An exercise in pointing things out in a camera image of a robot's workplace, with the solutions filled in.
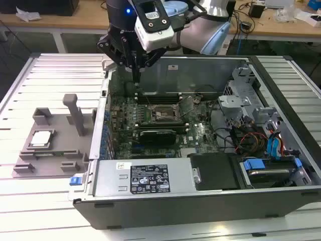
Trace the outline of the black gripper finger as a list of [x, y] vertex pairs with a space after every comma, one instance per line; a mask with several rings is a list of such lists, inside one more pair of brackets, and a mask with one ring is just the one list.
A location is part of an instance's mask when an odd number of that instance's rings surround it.
[[131, 50], [129, 37], [105, 35], [100, 38], [97, 47], [117, 65], [124, 66], [131, 72], [133, 82], [137, 83], [137, 65]]
[[150, 52], [144, 49], [137, 50], [137, 83], [140, 82], [140, 71], [145, 67], [151, 67], [154, 63], [164, 55], [166, 48], [159, 48]]

